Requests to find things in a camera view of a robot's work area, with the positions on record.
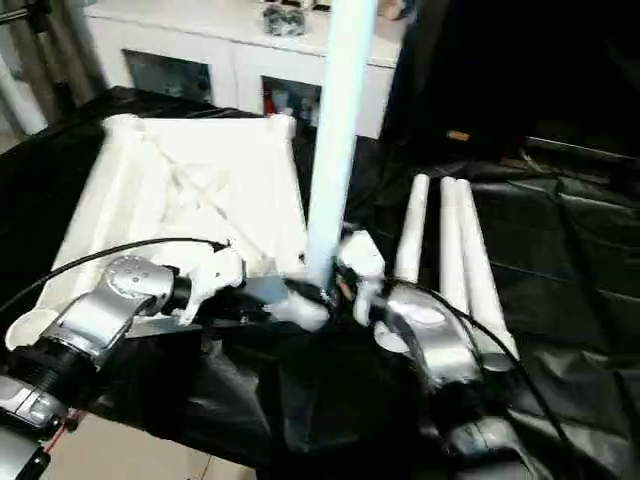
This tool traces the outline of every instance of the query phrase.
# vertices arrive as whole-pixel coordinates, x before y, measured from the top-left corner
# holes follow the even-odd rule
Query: white cabinet
[[[109,86],[263,114],[264,78],[321,94],[330,23],[330,14],[312,12],[305,35],[273,37],[263,31],[263,8],[254,0],[99,0],[84,13]],[[376,23],[359,135],[380,133],[403,33],[399,22]]]
[[[203,65],[208,72],[211,103],[219,107],[238,106],[230,42],[217,38],[204,38],[201,35],[183,31],[111,19],[89,18],[88,24],[102,72],[110,87],[117,85],[143,87],[136,83],[136,78],[132,74],[135,55],[129,53],[139,52],[165,57],[167,60],[164,64],[167,65],[168,70],[174,72],[174,75],[178,75],[176,71],[179,70],[179,65],[178,68],[171,68],[177,66],[175,62],[171,65],[171,59]],[[162,69],[163,62],[156,60],[156,70]]]
[[[289,80],[322,88],[326,59],[273,48],[234,45],[238,107],[264,112],[264,78]],[[382,126],[393,69],[367,66],[363,98],[358,117],[358,135],[377,138]]]

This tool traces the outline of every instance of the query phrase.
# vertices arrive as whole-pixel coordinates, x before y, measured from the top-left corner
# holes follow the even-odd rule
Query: cabinet door
[[[258,114],[269,113],[269,108],[279,110],[285,96],[294,116],[302,115],[305,122],[310,117],[313,124],[314,107],[310,103],[322,94],[325,58],[244,44],[234,45],[234,56],[241,110]],[[392,80],[392,68],[367,66],[358,135],[377,138],[380,134]],[[287,84],[287,95],[273,96],[274,90],[287,90]]]
[[[109,86],[238,106],[230,42],[102,18],[88,23]]]

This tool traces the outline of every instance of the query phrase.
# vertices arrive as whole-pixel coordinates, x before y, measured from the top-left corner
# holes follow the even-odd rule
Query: white cylinder
[[[47,127],[47,121],[37,105],[29,102],[18,89],[9,67],[0,55],[0,91],[20,128],[26,134],[34,134]]]
[[[427,213],[429,177],[423,173],[413,178],[407,213],[404,217],[402,237],[398,244],[394,274],[396,278],[411,283],[418,282],[422,238]]]
[[[464,269],[473,317],[493,332],[505,346],[518,357],[513,337],[504,322],[498,291],[491,272],[489,257],[484,245],[482,229],[478,220],[471,184],[466,180],[456,181],[458,211],[462,231]],[[501,352],[491,339],[477,332],[475,335],[483,352]]]
[[[440,198],[440,293],[458,310],[469,313],[455,179],[442,179]]]
[[[332,271],[351,177],[364,73],[377,2],[334,0],[320,125],[313,163],[307,274],[325,288]]]

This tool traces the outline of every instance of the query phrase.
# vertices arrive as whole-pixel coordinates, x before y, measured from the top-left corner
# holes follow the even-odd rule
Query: glass cabinet door
[[[306,126],[317,127],[321,93],[318,85],[262,76],[265,115],[286,113]]]
[[[123,50],[123,54],[134,87],[200,103],[212,103],[208,65],[132,50]]]

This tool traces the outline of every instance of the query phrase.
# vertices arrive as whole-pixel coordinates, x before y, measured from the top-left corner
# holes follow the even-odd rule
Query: shelf
[[[101,0],[85,15],[260,45],[315,56],[326,56],[330,14],[310,12],[307,33],[274,37],[262,28],[264,4],[256,0]],[[402,21],[376,20],[368,64],[395,68],[404,35]]]

